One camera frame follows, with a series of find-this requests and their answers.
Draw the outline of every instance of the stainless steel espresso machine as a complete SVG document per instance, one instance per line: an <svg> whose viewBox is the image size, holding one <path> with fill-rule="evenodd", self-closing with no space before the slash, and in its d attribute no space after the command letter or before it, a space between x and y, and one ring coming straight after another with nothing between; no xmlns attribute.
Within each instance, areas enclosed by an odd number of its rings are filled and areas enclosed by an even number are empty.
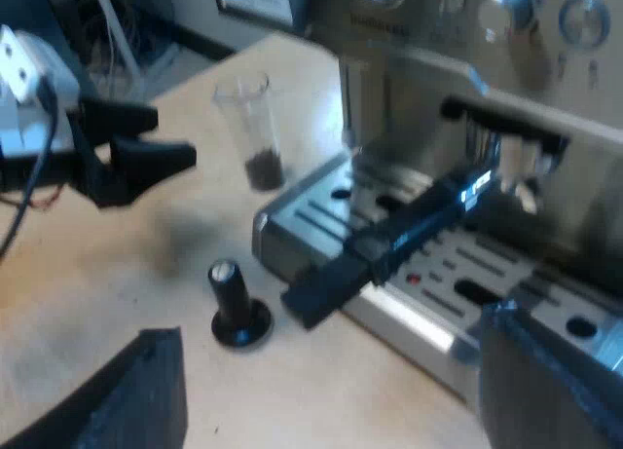
<svg viewBox="0 0 623 449"><path fill-rule="evenodd" d="M295 317L342 306L472 408L502 298L623 374L623 0L219 5L340 61L351 152L253 225Z"/></svg>

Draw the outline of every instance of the black object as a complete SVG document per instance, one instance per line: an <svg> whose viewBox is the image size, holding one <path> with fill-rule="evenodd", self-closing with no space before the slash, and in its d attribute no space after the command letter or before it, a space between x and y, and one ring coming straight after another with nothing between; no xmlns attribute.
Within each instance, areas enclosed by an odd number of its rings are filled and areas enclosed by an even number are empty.
<svg viewBox="0 0 623 449"><path fill-rule="evenodd" d="M219 308L212 319L216 340L227 347L243 348L268 336L273 327L271 311L260 300L249 298L236 262L216 261L207 277Z"/></svg>
<svg viewBox="0 0 623 449"><path fill-rule="evenodd" d="M156 108L82 98L69 115L73 152L52 154L40 186L68 183L100 208L128 206L152 186L193 167L197 151L185 142L147 142L140 134L158 126ZM110 162L95 154L110 145ZM36 156L3 156L0 148L0 192L25 184Z"/></svg>
<svg viewBox="0 0 623 449"><path fill-rule="evenodd" d="M493 449L623 447L623 379L513 302L481 319L481 418Z"/></svg>
<svg viewBox="0 0 623 449"><path fill-rule="evenodd" d="M467 200L491 182L488 168L475 167L457 168L436 180L410 204L350 236L337 258L290 285L281 295L286 309L305 328L316 327L369 281L387 281L416 249L457 222Z"/></svg>
<svg viewBox="0 0 623 449"><path fill-rule="evenodd" d="M187 428L180 330L143 330L0 449L181 449Z"/></svg>
<svg viewBox="0 0 623 449"><path fill-rule="evenodd" d="M253 189L271 191L280 188L285 181L281 157L273 149L264 149L244 163L246 175Z"/></svg>

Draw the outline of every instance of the wall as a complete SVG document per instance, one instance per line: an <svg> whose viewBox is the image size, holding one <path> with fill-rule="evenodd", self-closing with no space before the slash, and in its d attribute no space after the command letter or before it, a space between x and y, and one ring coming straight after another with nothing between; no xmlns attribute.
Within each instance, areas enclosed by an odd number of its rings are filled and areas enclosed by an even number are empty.
<svg viewBox="0 0 623 449"><path fill-rule="evenodd" d="M175 23L200 35L241 50L262 39L269 30L219 14L216 0L171 0Z"/></svg>

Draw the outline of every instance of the wooden countertop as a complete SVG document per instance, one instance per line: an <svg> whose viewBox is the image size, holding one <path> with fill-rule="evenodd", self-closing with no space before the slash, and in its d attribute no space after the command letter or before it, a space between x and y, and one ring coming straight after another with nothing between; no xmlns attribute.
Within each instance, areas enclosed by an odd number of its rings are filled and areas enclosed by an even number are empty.
<svg viewBox="0 0 623 449"><path fill-rule="evenodd" d="M251 192L215 82L243 70L272 80L289 181L341 148L337 61L275 35L156 100L156 137L193 141L198 167L133 207L99 212L71 191L31 212L0 268L0 441L54 407L141 328L180 325L187 448L487 448L476 418L416 366L341 314L315 331L283 311L284 284L251 255L251 220L276 196ZM0 208L0 227L13 213ZM239 262L275 316L260 350L214 341L207 267Z"/></svg>

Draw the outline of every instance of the white plug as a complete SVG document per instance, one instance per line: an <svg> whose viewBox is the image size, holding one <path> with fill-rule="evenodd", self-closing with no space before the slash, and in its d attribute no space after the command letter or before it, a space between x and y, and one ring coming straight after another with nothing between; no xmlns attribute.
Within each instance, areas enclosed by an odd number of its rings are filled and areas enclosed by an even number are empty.
<svg viewBox="0 0 623 449"><path fill-rule="evenodd" d="M0 76L9 85L19 103L25 103L37 96L37 88L42 79L18 37L6 25L0 30Z"/></svg>
<svg viewBox="0 0 623 449"><path fill-rule="evenodd" d="M44 77L53 87L60 109L74 108L80 97L78 80L58 53L39 37L17 34L7 25L0 30L0 78L19 101L37 97Z"/></svg>

